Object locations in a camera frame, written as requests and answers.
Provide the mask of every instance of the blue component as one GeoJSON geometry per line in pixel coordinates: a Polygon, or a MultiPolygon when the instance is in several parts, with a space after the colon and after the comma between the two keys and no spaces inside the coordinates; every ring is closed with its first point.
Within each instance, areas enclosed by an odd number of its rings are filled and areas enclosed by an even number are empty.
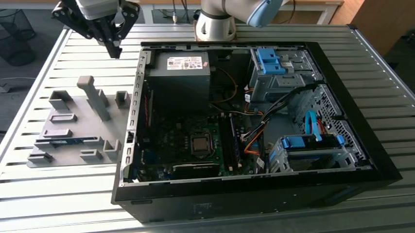
{"type": "Polygon", "coordinates": [[[273,49],[257,49],[257,60],[263,66],[264,74],[284,74],[285,69],[280,66],[279,56],[273,49]]]}
{"type": "Polygon", "coordinates": [[[269,155],[269,162],[272,161],[275,155],[276,155],[276,151],[273,151],[269,155]]]}
{"type": "Polygon", "coordinates": [[[285,139],[288,141],[289,148],[304,148],[305,147],[303,137],[300,136],[285,137],[285,139]]]}
{"type": "Polygon", "coordinates": [[[345,141],[344,141],[343,136],[339,134],[339,135],[336,136],[336,138],[337,138],[337,141],[339,141],[340,145],[344,146],[345,141]]]}
{"type": "Polygon", "coordinates": [[[281,143],[283,143],[284,149],[289,148],[289,145],[288,145],[285,138],[281,139],[281,143]]]}
{"type": "Polygon", "coordinates": [[[252,27],[261,28],[272,21],[283,0],[263,0],[253,10],[247,24],[252,27]]]}
{"type": "Polygon", "coordinates": [[[317,127],[317,116],[315,111],[307,111],[305,113],[305,134],[313,134],[316,136],[317,142],[321,141],[321,136],[317,127]]]}

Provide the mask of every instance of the wire bundle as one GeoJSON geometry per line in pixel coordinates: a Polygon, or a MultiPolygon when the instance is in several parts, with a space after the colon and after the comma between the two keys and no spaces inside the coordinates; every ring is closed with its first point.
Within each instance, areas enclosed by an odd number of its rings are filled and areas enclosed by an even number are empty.
{"type": "Polygon", "coordinates": [[[297,87],[296,89],[293,89],[291,92],[288,92],[285,95],[283,95],[277,101],[273,102],[273,104],[271,105],[271,107],[268,108],[268,110],[264,112],[261,118],[260,118],[260,123],[259,125],[253,128],[253,130],[251,130],[248,133],[245,133],[244,135],[241,135],[241,139],[247,140],[252,135],[253,138],[251,139],[244,152],[245,153],[251,153],[251,154],[256,154],[259,155],[257,151],[251,151],[249,147],[253,143],[253,141],[259,138],[259,136],[263,134],[265,126],[271,120],[271,116],[273,113],[276,113],[279,110],[281,110],[287,105],[288,105],[288,100],[291,99],[291,97],[305,90],[313,89],[315,88],[315,84],[309,84],[305,85],[303,87],[297,87]]]}

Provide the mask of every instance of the mesh trash bin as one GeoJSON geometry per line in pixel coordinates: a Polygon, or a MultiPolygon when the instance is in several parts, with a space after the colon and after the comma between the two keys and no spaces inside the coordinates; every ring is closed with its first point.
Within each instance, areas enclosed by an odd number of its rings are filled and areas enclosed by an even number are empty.
{"type": "Polygon", "coordinates": [[[9,31],[0,24],[0,57],[12,66],[24,66],[34,60],[34,52],[25,40],[16,35],[18,30],[9,31]]]}
{"type": "Polygon", "coordinates": [[[0,9],[0,25],[17,40],[29,40],[36,36],[22,10],[0,9]]]}

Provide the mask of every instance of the wooden cabinet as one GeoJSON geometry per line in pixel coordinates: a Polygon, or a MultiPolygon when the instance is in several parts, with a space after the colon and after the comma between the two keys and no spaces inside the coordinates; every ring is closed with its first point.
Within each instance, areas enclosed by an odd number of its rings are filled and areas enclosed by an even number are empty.
{"type": "Polygon", "coordinates": [[[415,0],[344,0],[331,24],[353,24],[381,55],[415,26],[415,0]]]}

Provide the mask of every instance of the connector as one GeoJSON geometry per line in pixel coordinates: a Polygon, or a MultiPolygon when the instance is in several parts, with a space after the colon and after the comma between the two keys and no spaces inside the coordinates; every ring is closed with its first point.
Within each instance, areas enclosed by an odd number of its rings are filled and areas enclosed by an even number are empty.
{"type": "Polygon", "coordinates": [[[173,12],[173,24],[177,24],[177,16],[176,16],[176,12],[173,12]]]}

